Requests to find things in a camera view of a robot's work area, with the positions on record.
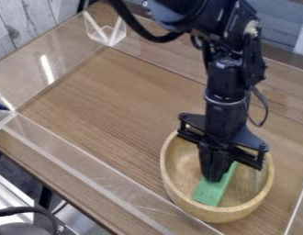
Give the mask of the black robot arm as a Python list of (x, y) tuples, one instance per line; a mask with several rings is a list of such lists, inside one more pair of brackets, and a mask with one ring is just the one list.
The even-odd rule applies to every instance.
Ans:
[(261, 170), (268, 144), (248, 130), (267, 69), (256, 10), (245, 0), (147, 0), (144, 8), (167, 30), (191, 34), (204, 54), (205, 112), (180, 114), (177, 130), (197, 145), (204, 178), (220, 181), (233, 162)]

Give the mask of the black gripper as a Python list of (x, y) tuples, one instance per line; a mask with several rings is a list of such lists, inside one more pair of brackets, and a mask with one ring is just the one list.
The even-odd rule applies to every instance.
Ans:
[(205, 104), (204, 115), (179, 115), (177, 130), (177, 136), (199, 148), (204, 178), (219, 182), (233, 162), (261, 171), (269, 147), (248, 128), (249, 96), (233, 102), (207, 96)]

